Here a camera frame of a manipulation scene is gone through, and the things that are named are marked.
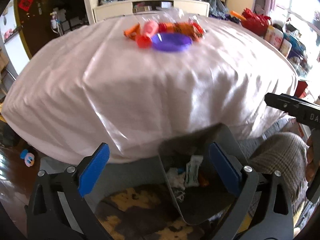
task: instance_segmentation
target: tablecloth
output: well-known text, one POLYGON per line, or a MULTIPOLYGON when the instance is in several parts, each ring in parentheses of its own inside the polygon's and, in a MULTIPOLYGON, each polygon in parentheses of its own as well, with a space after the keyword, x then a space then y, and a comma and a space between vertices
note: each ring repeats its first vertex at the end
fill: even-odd
POLYGON ((219 122, 238 139, 260 136, 281 114, 264 95, 293 95, 297 73, 241 26, 198 19, 205 38, 179 53, 139 49, 125 38, 142 16, 52 40, 19 75, 2 114, 30 145, 72 164, 101 142, 110 146, 110 162, 154 156, 163 140, 219 122))

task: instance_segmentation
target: metal bolt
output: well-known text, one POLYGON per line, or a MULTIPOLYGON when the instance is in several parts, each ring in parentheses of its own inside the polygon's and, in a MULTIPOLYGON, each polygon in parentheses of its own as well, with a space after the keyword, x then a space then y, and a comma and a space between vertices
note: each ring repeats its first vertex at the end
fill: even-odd
POLYGON ((43 175, 44 175, 44 170, 41 170, 41 171, 38 172, 38 176, 39 177, 42 177, 43 175))
POLYGON ((67 168, 68 173, 73 173, 75 170, 76 170, 76 168, 74 166, 70 166, 67 168))
POLYGON ((280 177, 281 176, 281 171, 275 170, 275 175, 280 177))
POLYGON ((246 171, 246 172, 251 172, 252 171, 252 168, 250 166, 244 166, 243 169, 246 171))

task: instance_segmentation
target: blue gripper pad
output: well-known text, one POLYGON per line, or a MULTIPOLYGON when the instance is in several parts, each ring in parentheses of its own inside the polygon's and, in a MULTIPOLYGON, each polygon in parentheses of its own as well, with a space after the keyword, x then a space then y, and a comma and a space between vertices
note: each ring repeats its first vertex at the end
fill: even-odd
POLYGON ((96 184, 102 170, 110 157, 108 144, 101 144, 93 154, 93 158, 79 177, 79 193, 81 197, 89 194, 96 184))
POLYGON ((210 145, 209 157, 228 192, 235 197, 239 197, 241 193, 241 177, 218 144, 212 143, 210 145))

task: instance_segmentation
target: purple bowl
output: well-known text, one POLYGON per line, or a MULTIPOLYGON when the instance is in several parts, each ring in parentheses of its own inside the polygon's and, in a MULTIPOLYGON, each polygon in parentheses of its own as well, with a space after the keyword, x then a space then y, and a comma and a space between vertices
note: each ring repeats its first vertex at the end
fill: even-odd
POLYGON ((158 33, 151 39, 154 49, 167 52, 183 51, 192 44, 192 39, 181 33, 158 33))

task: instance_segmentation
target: red paper on door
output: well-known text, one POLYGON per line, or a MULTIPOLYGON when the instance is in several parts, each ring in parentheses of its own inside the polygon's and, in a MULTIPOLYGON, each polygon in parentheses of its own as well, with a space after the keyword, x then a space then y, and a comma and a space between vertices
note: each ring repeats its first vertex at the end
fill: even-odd
POLYGON ((18 4, 19 8, 25 10, 26 12, 29 11, 29 8, 32 4, 33 0, 21 0, 18 4))

